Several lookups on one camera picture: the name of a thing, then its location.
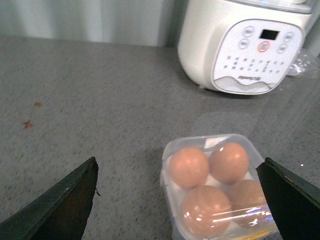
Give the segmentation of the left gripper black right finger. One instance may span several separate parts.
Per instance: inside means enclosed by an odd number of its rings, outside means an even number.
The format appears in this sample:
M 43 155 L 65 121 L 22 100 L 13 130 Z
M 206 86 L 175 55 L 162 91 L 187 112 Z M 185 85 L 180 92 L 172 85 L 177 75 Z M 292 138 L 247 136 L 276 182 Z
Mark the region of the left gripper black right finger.
M 320 189 L 267 157 L 257 175 L 284 240 L 320 238 Z

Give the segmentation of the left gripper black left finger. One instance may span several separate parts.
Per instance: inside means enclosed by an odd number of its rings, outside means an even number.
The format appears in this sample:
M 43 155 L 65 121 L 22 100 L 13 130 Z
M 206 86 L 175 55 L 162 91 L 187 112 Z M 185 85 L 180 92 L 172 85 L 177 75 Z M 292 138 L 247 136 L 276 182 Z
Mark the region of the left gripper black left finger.
M 0 224 L 2 240 L 80 240 L 97 189 L 95 157 Z

